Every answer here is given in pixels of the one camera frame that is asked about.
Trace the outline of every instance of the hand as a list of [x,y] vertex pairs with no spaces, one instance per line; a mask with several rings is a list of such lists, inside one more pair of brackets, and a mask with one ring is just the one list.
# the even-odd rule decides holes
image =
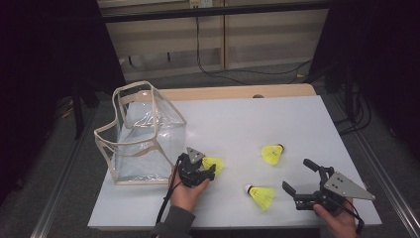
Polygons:
[[[173,171],[169,177],[169,185],[172,181]],[[197,204],[198,197],[201,192],[207,187],[210,183],[210,179],[204,180],[200,185],[196,187],[187,187],[183,183],[180,183],[181,179],[179,178],[178,173],[176,173],[175,182],[173,186],[179,184],[176,189],[173,191],[172,196],[170,197],[170,204],[178,206],[184,210],[187,210],[192,213],[195,205]]]
[[[348,198],[349,202],[345,202],[345,207],[349,210],[353,210],[351,198]],[[335,238],[356,238],[356,223],[355,217],[346,211],[342,210],[337,215],[332,215],[322,205],[315,204],[313,206],[314,211],[325,220],[327,223],[328,230],[331,235]]]

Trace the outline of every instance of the shuttlecock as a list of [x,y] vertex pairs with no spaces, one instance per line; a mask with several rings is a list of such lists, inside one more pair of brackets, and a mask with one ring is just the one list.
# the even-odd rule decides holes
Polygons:
[[262,210],[267,210],[274,199],[274,189],[265,186],[252,186],[247,184],[245,191],[254,201],[260,206]]
[[280,160],[284,147],[280,144],[262,147],[262,158],[270,165],[274,166]]
[[218,175],[223,170],[223,160],[220,158],[204,157],[202,163],[206,170],[209,170],[211,166],[216,165],[215,175]]

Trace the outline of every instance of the transparent tote bag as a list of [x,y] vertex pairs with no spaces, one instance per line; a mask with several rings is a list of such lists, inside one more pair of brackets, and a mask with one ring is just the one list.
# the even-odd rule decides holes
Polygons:
[[114,183],[167,183],[185,148],[185,119],[146,81],[117,88],[112,99],[115,119],[94,136]]

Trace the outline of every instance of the white tabletop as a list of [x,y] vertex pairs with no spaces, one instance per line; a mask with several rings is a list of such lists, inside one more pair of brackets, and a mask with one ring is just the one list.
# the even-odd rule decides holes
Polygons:
[[[186,146],[224,160],[225,168],[202,193],[195,208],[195,228],[317,227],[313,211],[298,211],[282,188],[285,180],[297,193],[319,189],[319,174],[302,163],[334,167],[364,187],[320,96],[259,99],[174,101],[187,121]],[[282,144],[276,166],[261,157],[264,145]],[[275,198],[262,211],[246,194],[247,184],[275,188]],[[88,226],[101,230],[152,229],[166,185],[114,185],[109,175]],[[366,225],[381,224],[371,201],[356,199]]]

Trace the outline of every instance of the black cable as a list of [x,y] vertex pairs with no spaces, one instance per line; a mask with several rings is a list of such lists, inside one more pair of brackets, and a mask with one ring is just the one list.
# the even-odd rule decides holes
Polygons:
[[[297,71],[298,71],[301,67],[303,67],[304,65],[306,65],[306,64],[307,64],[307,63],[309,63],[309,62],[312,62],[312,59],[307,60],[307,61],[305,61],[305,62],[301,63],[298,67],[296,67],[296,68],[294,68],[294,69],[291,69],[291,70],[288,70],[288,71],[283,71],[283,72],[262,72],[262,71],[249,70],[249,69],[225,69],[225,70],[218,70],[218,71],[208,72],[208,71],[206,71],[206,70],[203,68],[203,66],[201,65],[201,58],[200,58],[200,40],[199,40],[200,23],[199,23],[198,17],[196,17],[196,18],[195,18],[195,23],[196,23],[196,27],[197,27],[197,39],[196,39],[196,40],[197,40],[197,64],[198,64],[198,67],[200,68],[200,70],[201,70],[203,73],[205,73],[205,74],[207,74],[207,75],[209,75],[209,76],[212,76],[212,77],[222,77],[222,78],[226,78],[226,79],[229,79],[229,80],[232,80],[232,81],[238,82],[238,83],[240,83],[240,84],[250,85],[250,84],[248,84],[248,83],[245,83],[245,82],[239,81],[239,80],[237,80],[237,79],[235,79],[235,78],[232,78],[232,77],[228,77],[228,76],[221,76],[221,75],[216,75],[216,74],[219,74],[219,73],[224,73],[224,72],[250,72],[250,73],[259,73],[259,74],[266,74],[266,75],[282,75],[282,74],[287,74],[287,73],[291,73],[291,72],[294,72],[294,71],[296,71],[296,74],[297,74]],[[295,76],[295,78],[293,78],[291,81],[287,82],[287,84],[292,83],[292,82],[293,82],[293,81],[295,81],[296,79],[297,79],[297,77]]]
[[363,126],[359,127],[359,124],[360,124],[360,123],[362,123],[362,119],[363,119],[363,118],[361,118],[361,120],[359,120],[357,124],[355,124],[354,126],[352,126],[352,127],[348,128],[348,129],[346,129],[346,130],[344,130],[344,131],[340,132],[340,133],[339,133],[339,134],[340,134],[340,136],[343,136],[343,135],[349,134],[349,133],[351,133],[351,132],[360,131],[360,130],[362,130],[362,129],[366,128],[366,127],[370,124],[370,121],[371,121],[371,111],[370,111],[370,106],[369,106],[369,104],[368,104],[367,99],[366,99],[365,97],[364,97],[364,99],[365,99],[365,100],[364,100],[365,105],[367,106],[367,121],[366,121],[366,123],[365,123]]
[[350,215],[352,215],[353,217],[355,217],[356,219],[358,219],[358,227],[356,228],[356,234],[360,235],[362,233],[362,231],[364,230],[365,227],[365,222],[364,220],[359,216],[358,211],[356,210],[356,208],[352,205],[351,202],[349,202],[346,199],[346,202],[348,202],[352,208],[355,210],[355,212],[352,212],[349,208],[347,208],[346,206],[344,206],[343,204],[338,203],[337,201],[335,201],[334,199],[331,199],[330,197],[328,197],[328,200],[332,201],[333,203],[335,203],[336,205],[338,205],[340,208],[342,208],[344,211],[346,211],[347,213],[349,213]]
[[214,75],[213,73],[210,73],[203,68],[203,66],[201,65],[201,58],[200,58],[200,41],[199,41],[200,25],[199,25],[198,17],[195,18],[195,23],[197,25],[197,64],[198,64],[198,67],[200,68],[200,70],[202,72],[204,72],[205,74],[207,74],[209,76],[212,76],[212,77],[222,77],[222,78],[226,78],[226,79],[238,82],[240,84],[249,85],[248,83],[236,80],[235,78],[231,78],[231,77],[227,77],[227,76]]
[[170,185],[169,185],[169,188],[167,189],[166,196],[163,198],[163,203],[161,204],[160,210],[157,214],[157,224],[160,223],[161,221],[161,217],[163,215],[164,209],[166,208],[167,203],[169,202],[170,197],[173,194],[173,191],[182,183],[182,181],[180,181],[176,186],[173,186],[173,184],[175,183],[175,177],[178,171],[178,166],[179,166],[180,161],[181,161],[181,158],[178,158],[178,160],[176,160],[175,167],[173,168],[172,180],[170,181]]

